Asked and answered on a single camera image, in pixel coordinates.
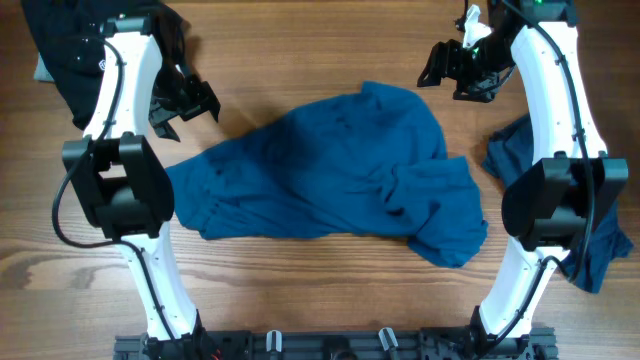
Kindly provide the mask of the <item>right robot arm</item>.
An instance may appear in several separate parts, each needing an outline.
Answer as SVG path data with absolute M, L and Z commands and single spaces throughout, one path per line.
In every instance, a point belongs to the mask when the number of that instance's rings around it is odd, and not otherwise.
M 467 4 L 461 40 L 436 44 L 418 78 L 445 78 L 458 100 L 489 102 L 513 72 L 521 75 L 533 131 L 529 169 L 509 185 L 502 220 L 509 240 L 496 280 L 464 327 L 424 328 L 425 359 L 554 359 L 550 327 L 533 313 L 553 274 L 573 256 L 582 267 L 594 229 L 628 181 L 627 162 L 612 158 L 594 123 L 579 66 L 571 1 L 491 1 L 487 22 Z

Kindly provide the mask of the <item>blue polo shirt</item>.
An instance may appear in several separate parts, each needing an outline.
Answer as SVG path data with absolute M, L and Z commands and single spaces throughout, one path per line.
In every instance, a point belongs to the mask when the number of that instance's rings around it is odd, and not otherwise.
M 179 222 L 207 240 L 403 237 L 442 267 L 488 235 L 467 161 L 415 93 L 376 82 L 291 110 L 168 169 Z

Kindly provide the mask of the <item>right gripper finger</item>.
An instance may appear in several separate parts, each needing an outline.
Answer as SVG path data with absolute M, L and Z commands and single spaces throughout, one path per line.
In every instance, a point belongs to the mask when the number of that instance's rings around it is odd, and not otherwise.
M 471 101 L 490 103 L 495 99 L 498 85 L 486 85 L 477 83 L 474 87 L 469 84 L 457 83 L 452 98 L 459 101 Z
M 419 88 L 440 86 L 446 76 L 448 48 L 443 42 L 437 43 L 431 50 L 427 63 L 418 77 Z

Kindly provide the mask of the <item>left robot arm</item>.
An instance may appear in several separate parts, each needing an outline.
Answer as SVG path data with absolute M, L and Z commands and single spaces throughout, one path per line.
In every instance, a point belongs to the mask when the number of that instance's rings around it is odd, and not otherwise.
M 220 102 L 185 60 L 182 20 L 161 5 L 107 19 L 96 37 L 106 51 L 97 104 L 78 141 L 62 150 L 66 175 L 102 246 L 116 247 L 133 275 L 146 332 L 116 341 L 117 359 L 219 359 L 219 345 L 202 325 L 181 280 L 170 240 L 171 181 L 147 140 L 179 137 L 169 122 Z

